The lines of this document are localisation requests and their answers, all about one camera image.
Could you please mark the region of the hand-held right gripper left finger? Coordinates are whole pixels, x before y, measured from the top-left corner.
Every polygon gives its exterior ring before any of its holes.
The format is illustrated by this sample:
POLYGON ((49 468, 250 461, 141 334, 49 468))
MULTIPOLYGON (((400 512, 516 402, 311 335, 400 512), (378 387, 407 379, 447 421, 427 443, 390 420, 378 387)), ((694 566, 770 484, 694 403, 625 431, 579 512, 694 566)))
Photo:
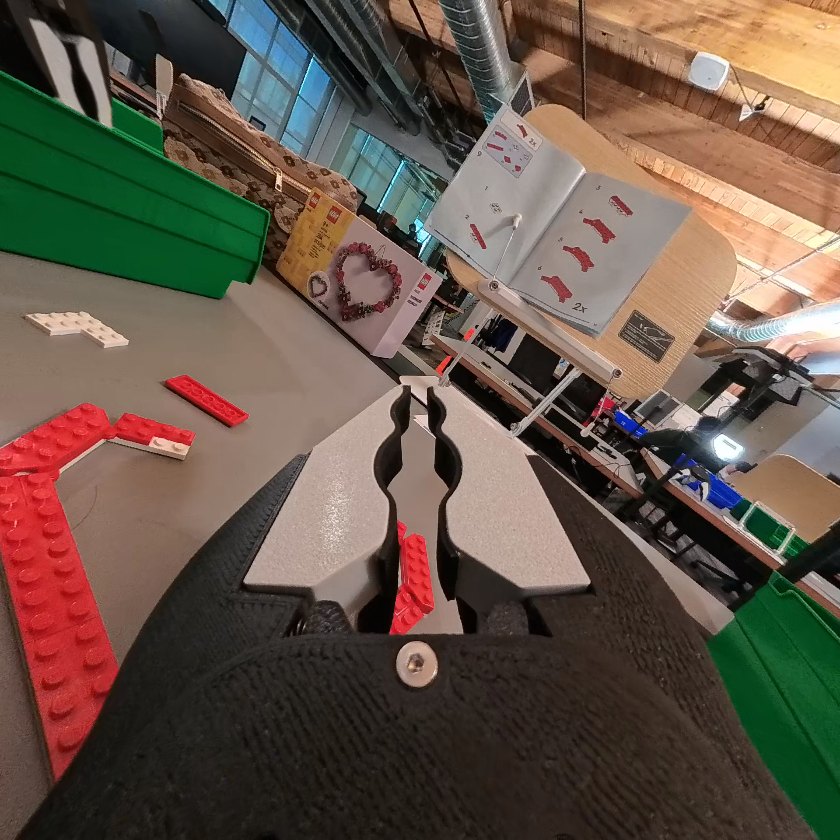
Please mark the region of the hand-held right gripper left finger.
POLYGON ((389 486, 403 468, 411 400, 407 386, 396 386, 314 446, 245 574, 245 590, 336 602, 362 632, 390 631, 400 544, 389 486))

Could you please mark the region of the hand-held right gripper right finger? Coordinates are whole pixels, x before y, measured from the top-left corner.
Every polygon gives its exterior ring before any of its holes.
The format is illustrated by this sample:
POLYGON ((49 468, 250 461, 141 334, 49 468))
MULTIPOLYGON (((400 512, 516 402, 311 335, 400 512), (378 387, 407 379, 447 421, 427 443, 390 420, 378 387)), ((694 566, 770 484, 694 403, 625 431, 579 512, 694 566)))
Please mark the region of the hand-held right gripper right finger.
POLYGON ((434 467, 446 484, 437 577, 466 634, 551 635, 540 606, 591 587, 538 471, 540 457, 454 387, 429 387, 434 467))

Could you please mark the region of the small red lego piece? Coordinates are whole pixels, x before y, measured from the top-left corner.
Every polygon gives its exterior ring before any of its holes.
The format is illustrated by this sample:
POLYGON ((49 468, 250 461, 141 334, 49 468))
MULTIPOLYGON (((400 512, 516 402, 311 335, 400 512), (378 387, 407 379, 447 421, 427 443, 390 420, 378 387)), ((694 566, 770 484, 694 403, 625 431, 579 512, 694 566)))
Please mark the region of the small red lego piece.
POLYGON ((391 635, 405 635, 434 610, 434 591, 424 537, 408 533, 397 523, 400 545, 400 578, 390 628, 391 635))

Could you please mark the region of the green plastic bin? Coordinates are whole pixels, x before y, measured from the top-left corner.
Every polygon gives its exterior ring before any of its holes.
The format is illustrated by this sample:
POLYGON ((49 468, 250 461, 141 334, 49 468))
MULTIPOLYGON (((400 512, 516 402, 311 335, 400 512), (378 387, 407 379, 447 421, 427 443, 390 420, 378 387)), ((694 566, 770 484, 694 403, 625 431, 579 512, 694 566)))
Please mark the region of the green plastic bin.
POLYGON ((838 618, 773 572, 707 645, 782 791, 818 838, 838 839, 838 618))
POLYGON ((1 74, 1 249, 220 299, 259 270, 261 206, 1 74))

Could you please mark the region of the red lego frame assembly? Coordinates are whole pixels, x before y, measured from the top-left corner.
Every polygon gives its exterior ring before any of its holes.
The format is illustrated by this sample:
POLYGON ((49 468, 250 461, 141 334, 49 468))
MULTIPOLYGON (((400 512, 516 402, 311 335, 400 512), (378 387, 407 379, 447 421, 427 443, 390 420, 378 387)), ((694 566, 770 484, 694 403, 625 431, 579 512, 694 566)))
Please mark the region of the red lego frame assembly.
POLYGON ((119 667, 56 482, 106 442, 184 459, 192 431, 83 403, 1 449, 1 549, 8 597, 54 781, 95 724, 119 667))

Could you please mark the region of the red rectangular lego plate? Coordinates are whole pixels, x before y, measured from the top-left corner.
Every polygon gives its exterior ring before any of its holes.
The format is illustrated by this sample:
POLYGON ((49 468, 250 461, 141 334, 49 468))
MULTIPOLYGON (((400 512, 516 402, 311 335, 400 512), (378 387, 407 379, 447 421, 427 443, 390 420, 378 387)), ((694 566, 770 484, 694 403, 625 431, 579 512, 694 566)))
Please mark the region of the red rectangular lego plate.
POLYGON ((249 419, 247 412, 187 374, 171 377, 163 385, 227 427, 236 427, 249 419))

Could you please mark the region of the lego set box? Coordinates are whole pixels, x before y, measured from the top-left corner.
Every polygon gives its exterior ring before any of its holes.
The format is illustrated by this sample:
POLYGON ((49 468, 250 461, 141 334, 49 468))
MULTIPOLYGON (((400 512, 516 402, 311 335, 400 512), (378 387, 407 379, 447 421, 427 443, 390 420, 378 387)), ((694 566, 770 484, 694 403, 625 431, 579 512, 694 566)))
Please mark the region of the lego set box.
POLYGON ((353 341, 391 359, 442 277, 322 190, 314 189, 277 270, 353 341))

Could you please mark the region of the white corner lego plate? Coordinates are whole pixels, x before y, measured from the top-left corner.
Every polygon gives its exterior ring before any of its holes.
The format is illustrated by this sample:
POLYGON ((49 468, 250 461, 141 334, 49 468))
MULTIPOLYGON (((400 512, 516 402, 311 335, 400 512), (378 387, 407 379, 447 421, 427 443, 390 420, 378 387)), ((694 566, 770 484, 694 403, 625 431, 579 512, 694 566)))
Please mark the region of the white corner lego plate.
POLYGON ((86 311, 26 313, 24 320, 50 337, 82 334, 103 349, 127 346, 130 340, 86 311))

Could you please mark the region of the lego instruction booklet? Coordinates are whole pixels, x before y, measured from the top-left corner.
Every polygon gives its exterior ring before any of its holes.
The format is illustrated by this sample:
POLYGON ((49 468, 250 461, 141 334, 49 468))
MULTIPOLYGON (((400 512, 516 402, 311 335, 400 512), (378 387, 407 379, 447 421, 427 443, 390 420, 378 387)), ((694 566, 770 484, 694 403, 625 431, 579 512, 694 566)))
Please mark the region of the lego instruction booklet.
POLYGON ((588 173, 504 107, 425 228, 484 277, 598 338, 689 215, 684 204, 588 173))

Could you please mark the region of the brown patterned bag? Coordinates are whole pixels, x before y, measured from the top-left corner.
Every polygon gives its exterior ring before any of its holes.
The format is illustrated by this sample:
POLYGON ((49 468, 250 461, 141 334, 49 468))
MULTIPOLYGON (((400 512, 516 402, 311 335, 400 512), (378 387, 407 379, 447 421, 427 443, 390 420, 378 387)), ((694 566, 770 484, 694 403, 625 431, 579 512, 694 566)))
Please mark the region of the brown patterned bag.
POLYGON ((265 208, 263 263, 274 268, 313 189, 358 210, 342 174, 308 161, 246 122, 220 89, 181 74, 162 120, 164 154, 184 168, 265 208))

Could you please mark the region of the white ceiling access point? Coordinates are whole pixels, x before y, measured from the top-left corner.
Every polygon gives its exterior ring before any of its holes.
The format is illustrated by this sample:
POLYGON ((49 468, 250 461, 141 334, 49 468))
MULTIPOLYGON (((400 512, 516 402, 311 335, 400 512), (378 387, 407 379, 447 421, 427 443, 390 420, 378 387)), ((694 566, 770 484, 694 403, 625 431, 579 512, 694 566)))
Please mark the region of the white ceiling access point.
POLYGON ((721 56, 698 51, 689 64, 688 83, 707 92, 717 92, 728 81, 730 62, 721 56))

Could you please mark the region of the silver ventilation duct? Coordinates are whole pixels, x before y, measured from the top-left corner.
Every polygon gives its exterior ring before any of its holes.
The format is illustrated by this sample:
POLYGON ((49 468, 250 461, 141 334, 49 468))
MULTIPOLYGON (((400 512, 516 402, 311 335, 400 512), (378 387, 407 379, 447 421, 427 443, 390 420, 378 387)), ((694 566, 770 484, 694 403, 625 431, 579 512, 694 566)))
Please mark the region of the silver ventilation duct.
POLYGON ((500 1, 440 1, 462 65, 488 123, 514 97, 524 75, 511 58, 500 1))

